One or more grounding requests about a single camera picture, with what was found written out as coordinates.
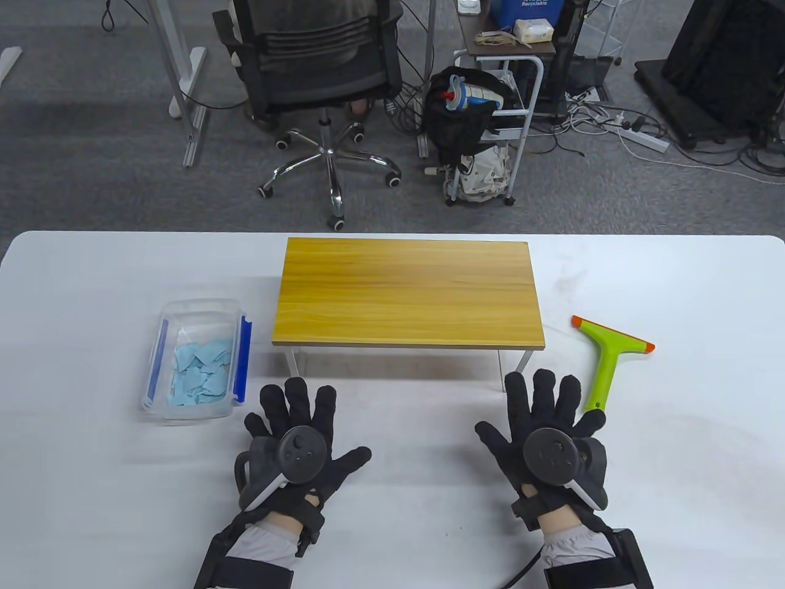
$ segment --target black glove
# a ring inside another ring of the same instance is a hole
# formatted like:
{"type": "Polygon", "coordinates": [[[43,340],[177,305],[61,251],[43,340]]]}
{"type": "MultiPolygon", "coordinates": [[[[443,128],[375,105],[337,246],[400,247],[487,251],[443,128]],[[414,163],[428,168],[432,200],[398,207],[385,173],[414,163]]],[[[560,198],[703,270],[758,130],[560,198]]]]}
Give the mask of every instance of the black glove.
{"type": "Polygon", "coordinates": [[[335,389],[332,386],[322,386],[316,391],[316,406],[311,417],[311,407],[308,399],[308,387],[305,380],[297,377],[288,379],[284,384],[284,392],[277,385],[267,385],[259,393],[259,401],[265,410],[265,415],[270,422],[267,429],[262,418],[250,413],[245,419],[245,427],[254,437],[273,436],[280,439],[289,429],[295,426],[311,426],[318,430],[327,444],[327,460],[324,467],[316,477],[303,485],[288,484],[284,488],[276,489],[263,503],[262,507],[270,511],[291,516],[303,524],[303,533],[300,537],[298,556],[302,556],[305,548],[310,543],[315,543],[319,536],[319,529],[324,520],[317,512],[317,508],[305,500],[306,495],[313,495],[319,499],[318,511],[321,511],[325,502],[343,484],[346,478],[371,459],[371,450],[360,446],[350,450],[341,458],[333,459],[333,416],[335,415],[335,389]]]}
{"type": "MultiPolygon", "coordinates": [[[[499,468],[507,476],[519,497],[523,498],[521,485],[528,483],[537,489],[539,510],[552,511],[568,503],[582,503],[574,492],[562,487],[545,485],[534,477],[524,461],[524,443],[534,431],[544,427],[563,431],[571,438],[591,437],[605,425],[605,414],[600,409],[593,409],[575,423],[575,413],[581,402],[581,383],[575,376],[565,376],[561,380],[558,401],[554,399],[553,394],[556,385],[554,373],[539,369],[532,380],[534,393],[529,409],[523,375],[519,372],[510,372],[504,379],[507,390],[507,418],[512,441],[507,441],[488,422],[477,423],[474,430],[496,458],[499,468]]],[[[536,529],[535,520],[526,521],[526,525],[529,529],[536,529]]]]}

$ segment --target black backpack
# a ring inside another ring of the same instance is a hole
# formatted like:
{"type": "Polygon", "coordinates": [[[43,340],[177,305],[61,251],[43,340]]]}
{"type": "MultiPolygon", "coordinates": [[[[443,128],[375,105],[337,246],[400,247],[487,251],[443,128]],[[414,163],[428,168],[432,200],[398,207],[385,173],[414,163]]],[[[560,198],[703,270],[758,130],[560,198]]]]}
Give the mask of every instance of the black backpack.
{"type": "Polygon", "coordinates": [[[450,91],[450,77],[455,74],[467,84],[487,88],[504,98],[502,108],[514,108],[515,93],[504,82],[486,71],[450,66],[431,76],[425,96],[422,124],[428,138],[439,150],[439,164],[457,166],[462,155],[475,155],[485,149],[480,138],[495,127],[496,104],[470,104],[462,111],[448,111],[444,93],[450,91]]]}

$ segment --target metal cart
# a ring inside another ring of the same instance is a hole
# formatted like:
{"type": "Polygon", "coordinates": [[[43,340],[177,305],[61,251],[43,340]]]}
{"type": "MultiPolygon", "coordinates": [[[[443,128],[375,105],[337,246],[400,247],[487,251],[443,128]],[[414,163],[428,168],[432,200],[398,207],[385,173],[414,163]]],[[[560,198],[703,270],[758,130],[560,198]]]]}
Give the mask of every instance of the metal cart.
{"type": "MultiPolygon", "coordinates": [[[[469,51],[467,49],[460,49],[458,51],[453,52],[453,56],[455,57],[455,65],[461,65],[461,57],[466,55],[469,51]]],[[[478,62],[478,65],[484,61],[498,61],[501,62],[501,68],[495,70],[485,70],[489,74],[493,74],[496,78],[500,79],[502,82],[510,86],[516,96],[517,102],[520,105],[519,108],[510,108],[506,110],[498,110],[494,112],[493,116],[496,117],[517,117],[514,119],[517,123],[520,122],[520,118],[523,117],[524,125],[523,126],[511,126],[502,129],[496,130],[494,133],[489,131],[485,131],[483,133],[483,137],[481,139],[484,143],[507,143],[511,145],[511,142],[517,141],[518,145],[513,146],[515,148],[515,160],[513,161],[513,169],[510,172],[509,176],[509,184],[507,185],[507,190],[504,192],[504,204],[507,206],[512,206],[515,203],[515,199],[513,198],[513,188],[515,186],[515,179],[518,175],[518,169],[520,168],[520,160],[524,154],[524,146],[526,145],[526,138],[529,135],[529,126],[531,125],[531,118],[534,115],[535,105],[537,104],[537,96],[539,95],[539,89],[542,85],[542,75],[544,71],[544,67],[542,65],[542,60],[536,55],[494,55],[494,56],[476,56],[474,59],[478,62]],[[535,78],[534,85],[531,88],[531,95],[528,97],[528,102],[524,101],[523,97],[520,94],[520,90],[518,89],[518,85],[515,81],[515,76],[509,69],[509,64],[511,61],[530,61],[537,67],[537,75],[535,78]]],[[[455,203],[455,200],[458,198],[458,183],[460,182],[461,174],[453,174],[451,190],[448,190],[447,195],[447,205],[452,205],[455,203]]]]}

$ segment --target person's leg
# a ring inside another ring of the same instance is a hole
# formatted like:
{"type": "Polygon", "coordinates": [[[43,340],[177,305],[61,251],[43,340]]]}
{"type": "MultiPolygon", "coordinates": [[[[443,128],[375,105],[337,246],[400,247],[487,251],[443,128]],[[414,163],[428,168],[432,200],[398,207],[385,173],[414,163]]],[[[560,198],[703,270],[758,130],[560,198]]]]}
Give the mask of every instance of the person's leg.
{"type": "Polygon", "coordinates": [[[374,105],[374,102],[370,99],[363,98],[358,101],[352,101],[349,103],[349,118],[353,121],[364,121],[368,118],[369,113],[371,112],[371,107],[374,105]]]}

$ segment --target tissue box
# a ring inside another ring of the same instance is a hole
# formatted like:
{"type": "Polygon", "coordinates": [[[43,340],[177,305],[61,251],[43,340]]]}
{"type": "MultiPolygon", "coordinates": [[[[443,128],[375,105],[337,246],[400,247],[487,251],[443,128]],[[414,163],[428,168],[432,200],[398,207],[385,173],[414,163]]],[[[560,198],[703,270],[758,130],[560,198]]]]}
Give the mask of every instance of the tissue box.
{"type": "Polygon", "coordinates": [[[553,38],[553,27],[548,20],[516,20],[513,35],[521,43],[544,43],[553,38]]]}

